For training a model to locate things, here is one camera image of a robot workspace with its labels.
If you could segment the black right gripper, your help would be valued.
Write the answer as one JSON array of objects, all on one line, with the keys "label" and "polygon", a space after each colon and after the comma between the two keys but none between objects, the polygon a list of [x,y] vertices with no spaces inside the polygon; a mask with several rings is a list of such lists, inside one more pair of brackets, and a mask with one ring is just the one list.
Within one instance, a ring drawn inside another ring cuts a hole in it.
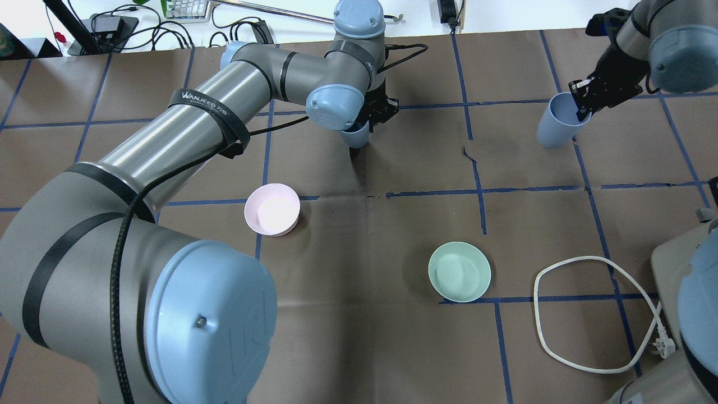
[{"label": "black right gripper", "polygon": [[620,48],[606,49],[589,76],[569,82],[577,120],[584,122],[591,112],[616,107],[640,95],[643,87],[639,83],[649,70],[648,61],[630,56]]}]

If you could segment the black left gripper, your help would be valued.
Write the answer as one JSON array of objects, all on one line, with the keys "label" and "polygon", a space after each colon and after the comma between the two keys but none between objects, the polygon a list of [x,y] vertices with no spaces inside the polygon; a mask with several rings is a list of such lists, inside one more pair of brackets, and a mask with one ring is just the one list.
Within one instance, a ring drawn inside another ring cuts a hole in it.
[{"label": "black left gripper", "polygon": [[377,89],[369,90],[365,95],[364,104],[359,112],[359,123],[364,123],[369,132],[374,132],[377,125],[387,123],[399,111],[398,99],[387,96],[386,84],[380,84]]}]

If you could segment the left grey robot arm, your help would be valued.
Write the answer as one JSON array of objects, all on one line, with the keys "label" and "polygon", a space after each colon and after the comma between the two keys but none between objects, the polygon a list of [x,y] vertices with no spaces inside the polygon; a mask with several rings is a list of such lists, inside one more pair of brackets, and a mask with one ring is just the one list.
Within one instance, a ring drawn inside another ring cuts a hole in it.
[{"label": "left grey robot arm", "polygon": [[97,403],[241,403],[261,378],[278,296],[252,253],[162,223],[217,158],[236,159],[272,102],[348,135],[384,84],[380,1],[338,1],[322,56],[235,42],[117,148],[57,174],[2,235],[2,315],[87,367]]}]

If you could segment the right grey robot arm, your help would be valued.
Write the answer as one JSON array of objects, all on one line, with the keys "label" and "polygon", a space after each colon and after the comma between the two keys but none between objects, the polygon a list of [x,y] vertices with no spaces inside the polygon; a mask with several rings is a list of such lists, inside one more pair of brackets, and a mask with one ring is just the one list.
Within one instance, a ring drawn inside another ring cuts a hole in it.
[{"label": "right grey robot arm", "polygon": [[580,122],[648,90],[697,93],[717,82],[717,3],[641,1],[594,15],[585,33],[610,44],[594,71],[569,83]]}]

